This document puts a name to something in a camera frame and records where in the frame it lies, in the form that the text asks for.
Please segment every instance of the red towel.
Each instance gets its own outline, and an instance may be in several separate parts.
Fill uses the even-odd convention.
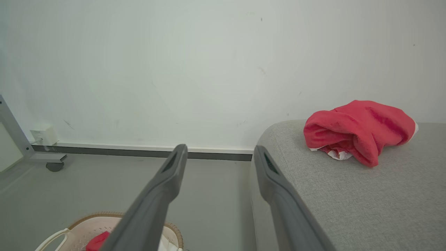
[[[102,245],[107,240],[107,237],[109,235],[110,235],[110,233],[105,231],[102,234],[94,237],[93,239],[91,239],[91,241],[89,241],[85,250],[86,251],[99,251],[99,249],[102,247]]]
[[[354,156],[374,167],[384,146],[407,143],[417,131],[418,125],[402,110],[355,100],[331,111],[315,112],[305,124],[304,136],[312,151],[322,150],[337,160]]]

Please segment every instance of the baseboard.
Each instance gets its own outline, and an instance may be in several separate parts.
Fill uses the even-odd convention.
[[[33,144],[39,152],[57,152],[66,154],[98,154],[166,158],[174,146],[112,145],[112,144],[78,144],[58,142],[54,146]],[[251,161],[253,150],[217,147],[188,147],[189,159],[222,159],[234,161]]]

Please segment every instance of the white plastic basket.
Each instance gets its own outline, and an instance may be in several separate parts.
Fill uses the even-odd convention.
[[[100,212],[84,217],[73,225],[48,237],[36,251],[43,251],[51,242],[64,235],[64,240],[56,251],[81,251],[95,236],[112,232],[123,213]],[[183,250],[183,237],[180,230],[171,223],[165,223],[158,250]]]

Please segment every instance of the electrical outlet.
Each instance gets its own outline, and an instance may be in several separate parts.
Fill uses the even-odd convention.
[[[31,134],[36,144],[41,146],[52,146],[58,141],[56,131],[54,131],[53,127],[45,130],[31,130]]]

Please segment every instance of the gray fabric upholstery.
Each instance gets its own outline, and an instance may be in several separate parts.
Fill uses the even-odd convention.
[[[446,124],[420,123],[413,139],[386,147],[379,165],[311,152],[304,120],[268,128],[265,146],[337,250],[446,250]],[[252,206],[260,251],[278,250],[254,161]]]

